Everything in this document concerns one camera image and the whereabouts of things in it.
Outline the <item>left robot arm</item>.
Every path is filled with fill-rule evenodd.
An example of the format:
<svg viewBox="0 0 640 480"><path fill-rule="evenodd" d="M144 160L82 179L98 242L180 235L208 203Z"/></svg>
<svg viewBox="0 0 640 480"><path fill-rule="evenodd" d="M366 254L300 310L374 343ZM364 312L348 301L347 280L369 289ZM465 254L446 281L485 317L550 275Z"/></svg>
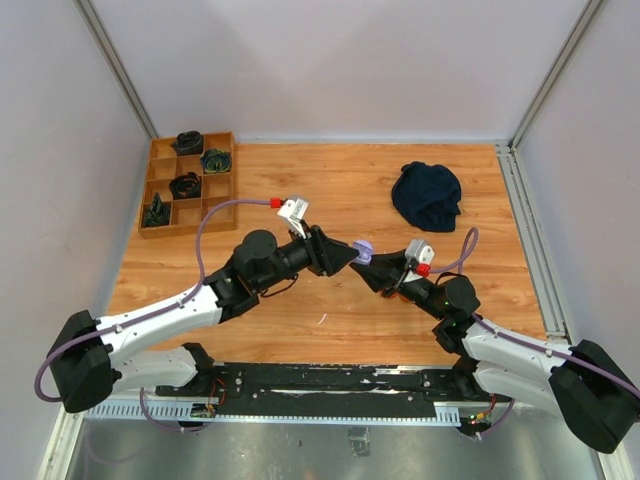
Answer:
<svg viewBox="0 0 640 480"><path fill-rule="evenodd" d="M125 362L151 346L239 317L257 306L264 292L295 281L303 270L332 276L357 255L318 226L283 246L271 232L254 230L222 268L174 297L115 316L72 314L47 356L64 409L83 412L106 400L124 385Z"/></svg>

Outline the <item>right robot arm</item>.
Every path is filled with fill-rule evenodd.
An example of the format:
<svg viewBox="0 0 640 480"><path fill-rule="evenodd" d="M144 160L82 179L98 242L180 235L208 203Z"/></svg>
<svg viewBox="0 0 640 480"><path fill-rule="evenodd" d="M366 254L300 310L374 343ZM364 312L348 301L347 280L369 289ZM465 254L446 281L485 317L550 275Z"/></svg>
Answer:
<svg viewBox="0 0 640 480"><path fill-rule="evenodd" d="M614 453L638 423L639 390L599 344L559 345L503 328L478 314L467 276L443 272L431 281L427 264L402 251L351 267L373 292L399 295L436 319L438 344L470 363L452 377L463 399L486 392L545 410L604 454Z"/></svg>

